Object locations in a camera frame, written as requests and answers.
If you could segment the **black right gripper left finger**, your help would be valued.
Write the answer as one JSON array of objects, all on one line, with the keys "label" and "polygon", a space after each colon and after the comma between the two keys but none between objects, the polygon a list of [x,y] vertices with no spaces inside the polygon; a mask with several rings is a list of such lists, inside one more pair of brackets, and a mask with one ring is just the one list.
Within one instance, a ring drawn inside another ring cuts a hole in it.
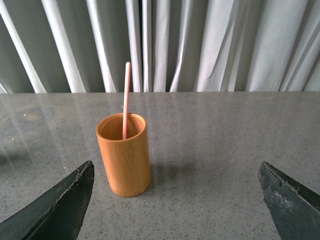
[{"label": "black right gripper left finger", "polygon": [[75,240],[88,209],[95,178],[86,161],[66,178],[0,224],[2,240]]}]

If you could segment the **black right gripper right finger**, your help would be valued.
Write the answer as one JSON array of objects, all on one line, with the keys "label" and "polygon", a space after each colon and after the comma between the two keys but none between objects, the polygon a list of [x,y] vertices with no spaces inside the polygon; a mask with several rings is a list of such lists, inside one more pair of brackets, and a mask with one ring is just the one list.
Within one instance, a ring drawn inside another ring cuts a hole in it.
[{"label": "black right gripper right finger", "polygon": [[278,168],[262,162],[258,179],[282,240],[320,238],[320,196]]}]

